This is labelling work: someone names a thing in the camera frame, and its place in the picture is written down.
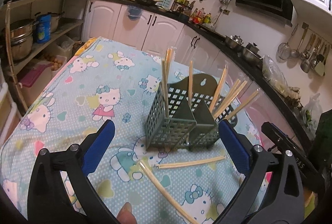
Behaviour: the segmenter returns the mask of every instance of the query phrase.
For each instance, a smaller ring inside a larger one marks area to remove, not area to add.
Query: countertop
[[[108,1],[113,3],[118,3],[122,5],[131,5],[136,6],[141,9],[144,9],[146,11],[150,11],[156,14],[160,14],[163,16],[166,16],[168,18],[179,20],[179,17],[172,13],[172,12],[165,12],[161,10],[158,7],[146,7],[137,4],[134,1],[131,0],[101,0],[101,1]],[[265,94],[273,101],[273,103],[277,106],[277,108],[280,110],[280,112],[284,115],[285,119],[289,123],[290,127],[293,129],[296,137],[298,138],[299,142],[301,143],[304,151],[306,153],[309,152],[309,149],[311,147],[311,142],[302,128],[301,124],[295,117],[292,110],[288,107],[288,105],[283,101],[279,93],[277,93],[273,87],[265,80],[263,77],[263,74],[261,70],[259,70],[257,67],[250,66],[247,62],[245,62],[242,58],[238,57],[237,53],[233,50],[229,49],[224,44],[224,39],[222,37],[216,38],[213,36],[213,33],[210,33],[204,29],[201,29],[197,25],[193,23],[184,23],[185,25],[189,26],[193,30],[195,30],[198,34],[202,35],[204,38],[209,40],[211,43],[213,43],[216,47],[220,49],[222,53],[224,53],[227,57],[229,57],[242,71],[245,73],[252,81],[257,83],[259,87],[262,88],[262,90],[265,92]]]

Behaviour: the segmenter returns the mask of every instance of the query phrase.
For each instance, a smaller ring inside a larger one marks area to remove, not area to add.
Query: fingernail
[[[128,211],[129,213],[131,213],[131,212],[132,212],[132,205],[131,205],[129,202],[126,202],[126,203],[124,204],[124,206],[122,206],[122,208],[120,209],[120,211],[119,211],[119,215],[120,215],[120,213],[122,213],[123,211]]]

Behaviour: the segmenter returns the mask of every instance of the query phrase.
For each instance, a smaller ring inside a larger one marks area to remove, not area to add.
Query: cabinet handle
[[[194,39],[196,39],[196,38],[197,38],[197,36],[195,36],[195,37],[191,40],[191,42],[190,42],[191,47],[193,46],[193,41],[194,41]]]
[[[151,18],[152,18],[152,15],[150,15],[150,19],[149,19],[149,21],[147,22],[147,24],[149,24],[149,23],[150,23],[150,20],[151,20]]]
[[[200,38],[198,38],[198,39],[196,39],[196,41],[195,41],[195,43],[194,43],[194,49],[196,49],[196,42],[198,41],[198,40],[200,40]]]
[[[154,24],[155,24],[155,22],[156,22],[156,19],[157,19],[157,16],[154,17],[154,22],[153,22],[152,26],[154,26]]]

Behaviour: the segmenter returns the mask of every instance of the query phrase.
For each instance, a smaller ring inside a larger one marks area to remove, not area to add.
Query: blue canister
[[[45,43],[51,39],[51,15],[44,14],[37,17],[37,43]]]

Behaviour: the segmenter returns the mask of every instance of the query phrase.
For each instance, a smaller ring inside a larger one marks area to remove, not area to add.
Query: metal screw
[[[78,144],[72,144],[71,146],[70,146],[70,150],[71,151],[77,151],[78,150]]]
[[[286,153],[286,155],[289,156],[289,157],[291,157],[291,156],[293,155],[293,153],[292,153],[291,150],[286,150],[285,153]]]
[[[257,152],[261,152],[261,151],[263,151],[263,147],[261,147],[260,145],[255,145],[255,146],[254,146],[254,149],[255,149],[255,151],[257,151]]]
[[[40,151],[39,151],[39,154],[40,155],[44,155],[44,154],[46,154],[47,153],[47,149],[45,149],[45,148],[43,148],[43,149],[41,149]]]

